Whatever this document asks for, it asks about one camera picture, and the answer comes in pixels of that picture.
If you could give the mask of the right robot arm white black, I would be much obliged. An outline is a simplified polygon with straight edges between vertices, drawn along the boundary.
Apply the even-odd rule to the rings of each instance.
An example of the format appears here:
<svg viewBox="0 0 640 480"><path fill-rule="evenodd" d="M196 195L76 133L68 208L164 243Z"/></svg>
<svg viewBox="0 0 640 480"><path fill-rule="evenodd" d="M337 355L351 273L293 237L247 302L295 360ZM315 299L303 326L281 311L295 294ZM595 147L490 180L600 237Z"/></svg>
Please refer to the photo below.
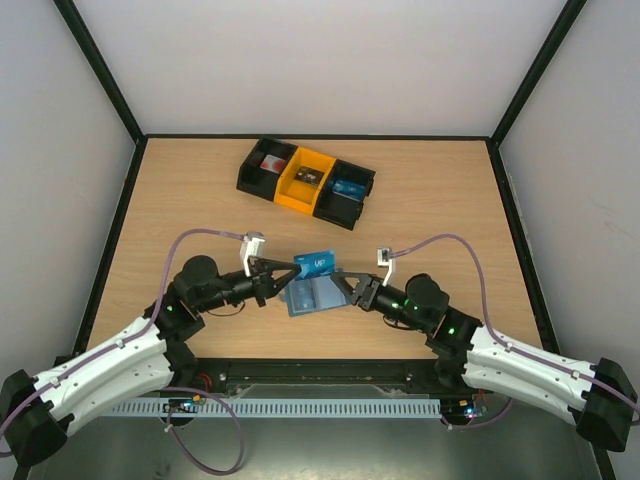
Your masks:
<svg viewBox="0 0 640 480"><path fill-rule="evenodd" d="M490 330L451 307L448 294L425 273L404 289L373 274L335 272L330 278L352 305L425 334L443 389L466 385L505 395L557 416L597 447L625 450L638 395L617 362L563 357Z"/></svg>

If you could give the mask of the blue VIP credit card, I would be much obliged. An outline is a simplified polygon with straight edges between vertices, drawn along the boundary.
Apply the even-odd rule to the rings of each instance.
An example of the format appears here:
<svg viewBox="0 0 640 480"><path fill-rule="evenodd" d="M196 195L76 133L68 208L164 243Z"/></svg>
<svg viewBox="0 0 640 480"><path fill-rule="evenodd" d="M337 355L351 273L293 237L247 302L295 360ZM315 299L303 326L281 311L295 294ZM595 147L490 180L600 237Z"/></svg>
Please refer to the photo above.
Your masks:
<svg viewBox="0 0 640 480"><path fill-rule="evenodd" d="M327 276L335 271L335 251L324 250L295 255L294 263L300 267L300 272L297 275L299 280Z"/></svg>

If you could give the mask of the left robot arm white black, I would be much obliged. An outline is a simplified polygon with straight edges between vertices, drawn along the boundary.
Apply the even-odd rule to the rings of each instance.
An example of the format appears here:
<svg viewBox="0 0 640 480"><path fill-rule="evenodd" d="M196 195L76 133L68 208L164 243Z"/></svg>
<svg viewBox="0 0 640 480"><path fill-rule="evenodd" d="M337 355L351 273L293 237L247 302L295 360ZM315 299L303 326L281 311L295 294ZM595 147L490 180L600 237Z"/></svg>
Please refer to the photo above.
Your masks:
<svg viewBox="0 0 640 480"><path fill-rule="evenodd" d="M189 259L160 299L118 334L37 375L19 370L6 378L1 435L7 454L21 467L34 466L110 408L189 386L197 360L186 342L203 329L203 313L250 299L264 306L300 271L294 263L253 258L247 270L220 274L208 256Z"/></svg>

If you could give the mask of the teal leather card holder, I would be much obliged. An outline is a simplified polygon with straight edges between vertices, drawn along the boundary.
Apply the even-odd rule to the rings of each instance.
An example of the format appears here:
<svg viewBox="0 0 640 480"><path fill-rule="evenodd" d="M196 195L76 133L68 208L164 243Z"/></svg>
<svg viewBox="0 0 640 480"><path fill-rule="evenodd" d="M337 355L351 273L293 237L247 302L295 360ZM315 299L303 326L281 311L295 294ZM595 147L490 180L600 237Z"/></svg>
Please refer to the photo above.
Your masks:
<svg viewBox="0 0 640 480"><path fill-rule="evenodd" d="M319 313L349 305L329 276L294 279L280 294L291 317Z"/></svg>

